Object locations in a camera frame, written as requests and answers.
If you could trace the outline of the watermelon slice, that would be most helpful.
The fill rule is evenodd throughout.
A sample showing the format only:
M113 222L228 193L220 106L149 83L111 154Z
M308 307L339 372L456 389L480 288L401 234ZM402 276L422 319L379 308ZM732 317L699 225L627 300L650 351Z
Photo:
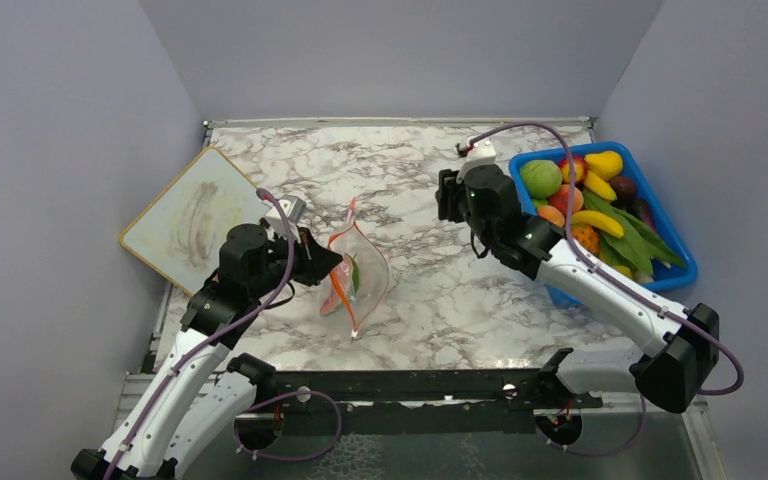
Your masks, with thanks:
M329 274L330 289L319 308L321 316L328 316L355 300L360 287L360 271L356 259L345 253L343 261Z

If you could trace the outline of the clear orange zip top bag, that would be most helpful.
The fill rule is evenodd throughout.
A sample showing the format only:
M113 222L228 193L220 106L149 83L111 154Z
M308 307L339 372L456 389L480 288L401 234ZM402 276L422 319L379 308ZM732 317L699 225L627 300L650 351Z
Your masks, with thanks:
M354 342L364 321L383 300L389 288L389 265L380 249L360 229L347 221L332 234L327 249L341 262L326 276L319 315L348 320Z

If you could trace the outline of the green cabbage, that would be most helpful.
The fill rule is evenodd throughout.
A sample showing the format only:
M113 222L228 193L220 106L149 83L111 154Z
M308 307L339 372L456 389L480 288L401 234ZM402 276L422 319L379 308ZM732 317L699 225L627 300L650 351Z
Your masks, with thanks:
M519 173L530 197L546 199L563 183L561 170L550 160L534 160L524 164Z

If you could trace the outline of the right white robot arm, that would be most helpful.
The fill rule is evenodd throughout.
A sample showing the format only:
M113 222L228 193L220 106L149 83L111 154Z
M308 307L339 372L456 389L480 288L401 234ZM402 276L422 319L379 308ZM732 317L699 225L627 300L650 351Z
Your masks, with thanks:
M435 198L439 219L466 223L485 248L481 257L492 255L570 293L632 340L628 351L555 355L536 383L545 404L560 407L588 392L630 392L682 413L701 394L719 360L719 316L711 307L666 299L584 251L560 227L523 213L514 181L495 164L440 171Z

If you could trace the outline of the red white pen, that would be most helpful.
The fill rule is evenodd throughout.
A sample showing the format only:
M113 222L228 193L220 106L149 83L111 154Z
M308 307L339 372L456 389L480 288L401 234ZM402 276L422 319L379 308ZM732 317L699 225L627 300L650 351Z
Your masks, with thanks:
M348 207L348 209L347 209L347 214L346 214L346 223L347 223L348 225L353 225L353 224L354 224L354 222L355 222L355 217L356 217L356 203L357 203L357 198L356 198L356 197L353 197L353 198L351 199L350 203L349 203L349 207Z

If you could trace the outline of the small orange peach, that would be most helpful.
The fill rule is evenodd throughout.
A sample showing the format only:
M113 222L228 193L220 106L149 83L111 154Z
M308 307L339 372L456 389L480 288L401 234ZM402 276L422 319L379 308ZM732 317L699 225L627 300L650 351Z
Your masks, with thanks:
M564 213L552 205L540 205L536 208L536 212L538 216L560 228L563 228L566 225L566 217Z

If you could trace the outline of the pink peach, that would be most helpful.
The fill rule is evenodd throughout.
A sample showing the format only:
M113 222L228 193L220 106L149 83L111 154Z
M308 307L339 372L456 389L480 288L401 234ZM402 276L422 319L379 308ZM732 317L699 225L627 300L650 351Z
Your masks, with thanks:
M548 198L548 204L564 216L567 215L569 206L573 213L584 208L584 198L582 192L570 184L562 184L560 188Z

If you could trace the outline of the wood framed whiteboard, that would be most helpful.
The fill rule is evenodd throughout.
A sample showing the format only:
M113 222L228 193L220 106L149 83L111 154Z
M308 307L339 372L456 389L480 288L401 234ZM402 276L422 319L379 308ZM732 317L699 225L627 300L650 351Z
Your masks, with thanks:
M220 150L205 148L120 234L120 245L192 295L219 264L227 233L269 210Z

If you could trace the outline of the red yellow apple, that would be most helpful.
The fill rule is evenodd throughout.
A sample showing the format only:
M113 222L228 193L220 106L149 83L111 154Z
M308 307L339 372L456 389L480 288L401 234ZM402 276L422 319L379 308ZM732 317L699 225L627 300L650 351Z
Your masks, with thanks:
M571 160L568 158L562 158L558 163L562 181L565 184L570 184L572 179L570 172L574 172L573 183L575 185L582 185L588 175L588 165L582 156L573 156Z

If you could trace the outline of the yellow pear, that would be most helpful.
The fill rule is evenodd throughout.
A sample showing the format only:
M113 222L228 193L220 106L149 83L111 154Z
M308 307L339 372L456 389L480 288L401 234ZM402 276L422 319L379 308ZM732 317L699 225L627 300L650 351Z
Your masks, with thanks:
M584 160L589 170L606 182L619 176L624 169L622 156L611 150L589 153L584 156Z

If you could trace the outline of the dark passion fruit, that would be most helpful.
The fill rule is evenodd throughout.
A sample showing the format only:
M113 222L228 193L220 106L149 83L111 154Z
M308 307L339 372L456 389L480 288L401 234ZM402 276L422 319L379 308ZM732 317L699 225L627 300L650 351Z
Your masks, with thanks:
M616 176L609 181L609 185L615 192L616 202L619 204L628 204L637 197L637 185L628 176Z

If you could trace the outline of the purple eggplant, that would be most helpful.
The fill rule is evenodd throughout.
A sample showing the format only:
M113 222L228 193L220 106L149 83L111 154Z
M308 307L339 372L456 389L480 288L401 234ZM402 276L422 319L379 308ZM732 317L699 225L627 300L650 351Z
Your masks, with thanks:
M635 198L631 202L630 213L653 232L658 232L651 206L644 198Z

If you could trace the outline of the green leafy vegetable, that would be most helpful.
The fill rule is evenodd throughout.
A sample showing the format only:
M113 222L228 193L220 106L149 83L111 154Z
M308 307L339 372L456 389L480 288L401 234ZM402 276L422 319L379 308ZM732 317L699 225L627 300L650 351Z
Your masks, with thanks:
M595 193L586 190L584 207L599 211L617 220L625 229L623 238L600 233L601 256L611 265L624 265L633 273L653 277L655 267L685 268L685 260L671 249L661 237L636 217L610 205Z

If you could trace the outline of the blue plastic bin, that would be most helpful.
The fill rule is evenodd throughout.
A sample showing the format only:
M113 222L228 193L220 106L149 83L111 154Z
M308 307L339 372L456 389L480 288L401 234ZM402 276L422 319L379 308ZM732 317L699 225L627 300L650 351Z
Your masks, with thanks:
M514 156L509 171L524 212L563 227L589 253L654 292L693 283L697 266L631 152L617 142Z

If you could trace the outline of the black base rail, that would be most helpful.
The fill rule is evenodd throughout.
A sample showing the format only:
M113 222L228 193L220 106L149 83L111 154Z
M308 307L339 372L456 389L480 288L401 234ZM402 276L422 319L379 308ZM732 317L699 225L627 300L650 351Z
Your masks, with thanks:
M244 439L279 435L401 435L535 431L538 413L579 414L602 401L590 394L554 393L534 368L484 370L283 371L265 400L237 416Z

